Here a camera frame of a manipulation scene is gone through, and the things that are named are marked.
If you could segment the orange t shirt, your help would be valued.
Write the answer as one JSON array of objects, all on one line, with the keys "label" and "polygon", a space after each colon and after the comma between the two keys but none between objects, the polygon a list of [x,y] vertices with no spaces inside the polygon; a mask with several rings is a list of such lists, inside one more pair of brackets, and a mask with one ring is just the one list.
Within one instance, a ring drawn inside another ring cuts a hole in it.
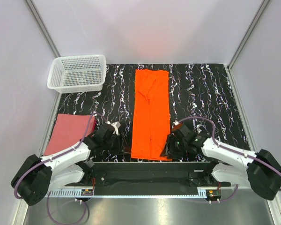
[{"label": "orange t shirt", "polygon": [[131,158],[169,161],[161,156],[169,134],[169,72],[135,70]]}]

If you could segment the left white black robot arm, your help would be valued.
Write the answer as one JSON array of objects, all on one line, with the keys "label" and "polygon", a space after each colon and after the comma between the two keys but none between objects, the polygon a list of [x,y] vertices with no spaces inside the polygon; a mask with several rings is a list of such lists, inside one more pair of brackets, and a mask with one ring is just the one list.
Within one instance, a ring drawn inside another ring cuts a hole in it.
[{"label": "left white black robot arm", "polygon": [[112,155],[128,152],[122,130],[118,121],[105,123],[58,153],[43,157],[30,155],[11,181],[14,196],[33,206],[57,188],[72,183],[88,185],[92,179],[92,160],[100,153],[107,150]]}]

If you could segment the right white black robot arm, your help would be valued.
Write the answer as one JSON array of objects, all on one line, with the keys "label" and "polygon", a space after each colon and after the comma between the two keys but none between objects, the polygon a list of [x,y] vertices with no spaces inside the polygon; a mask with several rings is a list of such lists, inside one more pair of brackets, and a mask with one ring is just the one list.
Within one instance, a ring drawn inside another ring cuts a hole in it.
[{"label": "right white black robot arm", "polygon": [[211,159],[210,168],[190,177],[198,187],[227,182],[250,188],[266,200],[273,200],[281,191],[281,166],[269,151],[236,148],[206,133],[193,132],[183,123],[176,123],[160,155],[179,159],[191,153]]}]

